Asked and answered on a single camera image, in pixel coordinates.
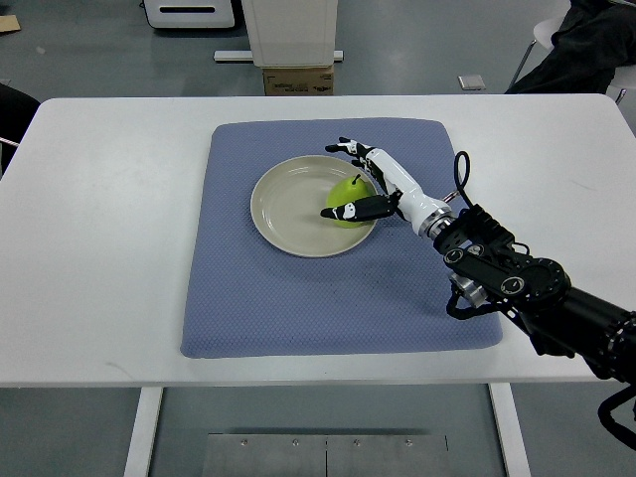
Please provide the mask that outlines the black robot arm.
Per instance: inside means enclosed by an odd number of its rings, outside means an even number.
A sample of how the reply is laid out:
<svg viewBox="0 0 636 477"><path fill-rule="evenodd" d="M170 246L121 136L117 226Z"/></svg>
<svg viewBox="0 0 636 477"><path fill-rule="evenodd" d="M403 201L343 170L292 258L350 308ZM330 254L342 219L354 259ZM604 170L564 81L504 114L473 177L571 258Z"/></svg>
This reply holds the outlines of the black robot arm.
<svg viewBox="0 0 636 477"><path fill-rule="evenodd" d="M635 433L612 412L635 399L635 314L572 286L553 259L533 257L481 206L431 233L453 271L447 313L459 320L499 311L529 338L538 355L581 356L602 380L626 389L601 403L601 425L633 448Z"/></svg>

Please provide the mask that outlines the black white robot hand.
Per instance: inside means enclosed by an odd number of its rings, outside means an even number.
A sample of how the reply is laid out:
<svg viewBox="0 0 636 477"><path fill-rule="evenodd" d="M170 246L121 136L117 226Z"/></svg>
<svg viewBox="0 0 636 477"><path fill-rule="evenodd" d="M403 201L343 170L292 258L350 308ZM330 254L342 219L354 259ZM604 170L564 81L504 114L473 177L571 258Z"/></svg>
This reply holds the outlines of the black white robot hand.
<svg viewBox="0 0 636 477"><path fill-rule="evenodd" d="M323 218L362 223L398 214L411 223L418 236L430 239L435 239L454 220L449 205L425 195L419 184L385 150L345 137L326 146L325 150L343 151L354 157L352 163L370 173L385 193L323 209L320 212Z"/></svg>

